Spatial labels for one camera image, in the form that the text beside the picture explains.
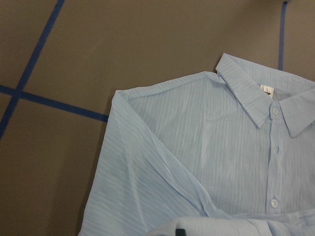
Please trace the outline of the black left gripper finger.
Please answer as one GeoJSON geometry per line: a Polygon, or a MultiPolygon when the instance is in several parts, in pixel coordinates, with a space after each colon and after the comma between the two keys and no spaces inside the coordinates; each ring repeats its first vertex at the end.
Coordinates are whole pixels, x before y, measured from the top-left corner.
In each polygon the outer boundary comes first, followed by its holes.
{"type": "Polygon", "coordinates": [[[186,236],[186,230],[185,229],[176,229],[175,230],[175,236],[186,236]]]}

